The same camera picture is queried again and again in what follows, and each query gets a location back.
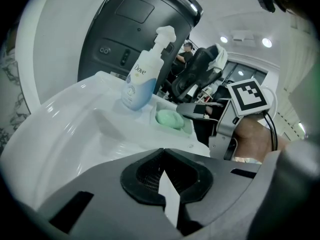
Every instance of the marble floor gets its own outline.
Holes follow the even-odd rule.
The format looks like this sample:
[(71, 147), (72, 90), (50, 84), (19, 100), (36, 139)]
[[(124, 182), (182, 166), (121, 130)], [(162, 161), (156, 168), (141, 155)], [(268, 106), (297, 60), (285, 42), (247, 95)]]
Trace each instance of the marble floor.
[(24, 99), (15, 60), (15, 49), (0, 49), (0, 155), (21, 123), (30, 115)]

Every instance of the soap dish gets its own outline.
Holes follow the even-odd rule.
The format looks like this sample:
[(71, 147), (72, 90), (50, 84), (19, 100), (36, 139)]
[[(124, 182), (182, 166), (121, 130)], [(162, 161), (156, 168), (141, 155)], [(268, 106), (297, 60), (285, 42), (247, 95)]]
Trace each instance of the soap dish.
[(156, 120), (156, 114), (160, 110), (173, 110), (171, 107), (166, 106), (160, 102), (157, 102), (155, 106), (151, 110), (150, 114), (150, 125), (152, 127), (156, 128), (157, 130), (160, 130), (162, 132), (178, 135), (178, 136), (183, 136), (183, 137), (190, 137), (193, 133), (193, 124), (192, 121), (188, 118), (185, 118), (184, 116), (181, 116), (183, 121), (184, 121), (184, 126), (181, 129), (173, 129), (171, 127), (162, 125), (157, 122)]

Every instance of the white sink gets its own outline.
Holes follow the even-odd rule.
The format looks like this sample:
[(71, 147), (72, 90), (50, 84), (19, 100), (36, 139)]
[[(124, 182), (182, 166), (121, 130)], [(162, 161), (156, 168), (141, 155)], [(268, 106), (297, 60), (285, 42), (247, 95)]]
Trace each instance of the white sink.
[(150, 125), (153, 95), (140, 111), (120, 100), (124, 81), (96, 75), (60, 92), (33, 113), (12, 136), (0, 166), (12, 194), (35, 210), (61, 186), (89, 168), (135, 153), (175, 148), (209, 157), (195, 134), (183, 137)]

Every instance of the ceiling light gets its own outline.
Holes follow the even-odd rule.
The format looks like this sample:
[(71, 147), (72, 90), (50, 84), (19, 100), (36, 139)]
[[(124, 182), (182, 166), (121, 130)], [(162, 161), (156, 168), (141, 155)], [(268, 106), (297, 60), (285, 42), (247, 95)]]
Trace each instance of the ceiling light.
[(195, 7), (195, 5), (192, 3), (190, 4), (191, 8), (197, 13), (198, 12), (198, 9)]
[(304, 132), (304, 134), (306, 134), (305, 128), (304, 128), (304, 126), (302, 125), (302, 123), (298, 123), (298, 125), (300, 126), (300, 128), (302, 129), (302, 131)]
[(220, 40), (221, 40), (222, 43), (227, 43), (228, 42), (228, 39), (226, 37), (224, 37), (224, 36), (221, 36)]
[(268, 38), (262, 39), (262, 43), (267, 48), (270, 48), (272, 46), (272, 42)]

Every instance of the pump bottle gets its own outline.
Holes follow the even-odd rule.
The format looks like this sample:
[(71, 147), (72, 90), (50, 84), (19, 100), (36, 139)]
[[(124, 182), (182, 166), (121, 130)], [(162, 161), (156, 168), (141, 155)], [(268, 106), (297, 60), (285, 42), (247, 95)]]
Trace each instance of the pump bottle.
[(133, 111), (143, 108), (151, 99), (157, 78), (164, 64), (161, 52), (170, 42), (176, 41), (172, 26), (159, 27), (150, 51), (143, 50), (125, 80), (121, 99), (125, 106)]

